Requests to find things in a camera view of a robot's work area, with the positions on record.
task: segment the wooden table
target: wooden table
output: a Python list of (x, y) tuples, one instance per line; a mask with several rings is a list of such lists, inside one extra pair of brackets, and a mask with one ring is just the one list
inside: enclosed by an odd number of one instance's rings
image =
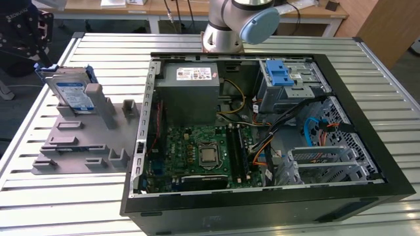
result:
[[(326, 24), (324, 37), (333, 37), (342, 19), (348, 17), (346, 12), (338, 6), (336, 11), (325, 9), (328, 0), (320, 0), (320, 7), (310, 6), (300, 10), (301, 24)], [(126, 8), (100, 9), (100, 0), (68, 0), (65, 10), (57, 11), (49, 7), (36, 4), (40, 9), (53, 12), (56, 19), (106, 19), (106, 20), (148, 20), (150, 32), (160, 33), (158, 21), (168, 20), (164, 0), (148, 0), (145, 5), (126, 5)], [(168, 0), (168, 6), (173, 18), (177, 20), (174, 1)], [(190, 2), (196, 21), (208, 21), (209, 4), (205, 2)], [(178, 0), (181, 20), (190, 20), (186, 0)], [(281, 16), (280, 23), (296, 23), (297, 12)]]

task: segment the table leg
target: table leg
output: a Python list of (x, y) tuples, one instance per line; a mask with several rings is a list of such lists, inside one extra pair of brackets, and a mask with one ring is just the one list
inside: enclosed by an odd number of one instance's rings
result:
[(158, 34), (158, 16), (149, 16), (148, 21), (150, 25), (150, 33)]
[(336, 35), (336, 31), (340, 27), (341, 21), (341, 18), (332, 19), (330, 23), (326, 25), (322, 37), (333, 37)]

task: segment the black cable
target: black cable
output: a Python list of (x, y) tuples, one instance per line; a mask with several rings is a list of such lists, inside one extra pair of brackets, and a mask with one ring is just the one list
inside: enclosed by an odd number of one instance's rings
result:
[(178, 32), (180, 34), (182, 34), (182, 22), (181, 22), (181, 15), (178, 13), (178, 4), (177, 4), (177, 0), (174, 0), (176, 3), (176, 11), (177, 11), (177, 19), (178, 19)]
[[(172, 18), (172, 12), (170, 12), (166, 0), (164, 0), (164, 3), (165, 3), (165, 7), (166, 7), (168, 17), (170, 16), (170, 18)], [(173, 23), (173, 19), (169, 19), (169, 20), (170, 20), (170, 23), (172, 23), (172, 26), (173, 26), (173, 29), (174, 29), (174, 33), (177, 33), (177, 29), (176, 29), (176, 26), (174, 26), (174, 23)]]
[(292, 35), (294, 35), (294, 33), (297, 32), (297, 29), (300, 27), (300, 11), (298, 11), (297, 7), (294, 7), (292, 4), (289, 4), (288, 2), (286, 2), (286, 4), (290, 5), (294, 8), (294, 10), (297, 11), (297, 21), (296, 21), (294, 31), (293, 31), (293, 33), (289, 34), (289, 36), (292, 36)]
[(288, 120), (293, 119), (296, 117), (297, 113), (300, 112), (300, 110), (304, 108), (304, 106), (306, 106), (308, 104), (310, 104), (313, 102), (324, 101), (328, 98), (328, 96), (329, 96), (329, 94), (317, 96), (314, 98), (308, 98), (308, 99), (302, 100), (301, 102), (298, 102), (292, 108), (289, 108), (278, 116), (278, 118), (274, 120), (274, 122), (272, 123), (272, 125), (268, 128), (268, 135), (265, 136), (265, 138), (261, 141), (258, 141), (253, 145), (252, 149), (256, 149), (261, 144), (268, 142), (270, 137), (273, 137), (274, 133), (278, 131), (277, 126), (282, 125)]
[(0, 138), (0, 142), (12, 142), (12, 139)]
[(193, 17), (193, 15), (192, 15), (192, 9), (190, 9), (189, 0), (186, 0), (186, 2), (188, 2), (189, 15), (190, 15), (190, 21), (192, 21), (192, 29), (193, 29), (193, 31), (196, 32), (196, 23), (194, 23), (194, 17)]

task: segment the floor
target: floor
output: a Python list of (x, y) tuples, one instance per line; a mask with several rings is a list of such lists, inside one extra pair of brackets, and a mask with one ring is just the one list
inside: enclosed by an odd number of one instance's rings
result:
[[(205, 29), (205, 22), (197, 22), (194, 25), (196, 30), (190, 22), (182, 22), (182, 32), (193, 33)], [(130, 33), (130, 32), (149, 32), (145, 21), (128, 21), (128, 20), (97, 20), (89, 21), (93, 32), (102, 33)], [(173, 26), (168, 21), (160, 22), (161, 33), (173, 33)], [(53, 43), (49, 45), (49, 57), (52, 61), (58, 61), (65, 46), (70, 40), (73, 32), (85, 31), (82, 20), (66, 20), (64, 27), (54, 26), (53, 30)], [(0, 66), (5, 67), (10, 63), (9, 57), (0, 54)], [(420, 57), (406, 52), (400, 58), (397, 64), (392, 68), (390, 72), (398, 79), (400, 83), (412, 94), (417, 102), (420, 102)], [(32, 103), (41, 90), (42, 83), (38, 77), (32, 73), (30, 75), (20, 78), (12, 78), (6, 73), (0, 70), (0, 80), (5, 85), (12, 86), (9, 89), (14, 93), (14, 99), (4, 101), (0, 99), (0, 140), (1, 138), (12, 139), (18, 129), (20, 123), (25, 118), (26, 112), (32, 106)], [(8, 142), (0, 141), (0, 156), (5, 152)]]

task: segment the aluminum table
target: aluminum table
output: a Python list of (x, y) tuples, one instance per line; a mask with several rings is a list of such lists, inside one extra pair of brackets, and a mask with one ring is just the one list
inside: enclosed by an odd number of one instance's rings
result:
[[(272, 37), (246, 52), (325, 54), (414, 189), (420, 192), (420, 107), (362, 42), (352, 38)], [(198, 35), (86, 33), (73, 38), (58, 64), (90, 64), (113, 102), (141, 102), (150, 52), (198, 52)], [(0, 161), (0, 235), (141, 236), (120, 216), (125, 174), (30, 174), (58, 114), (45, 86)], [(342, 222), (206, 235), (418, 235), (420, 193)]]

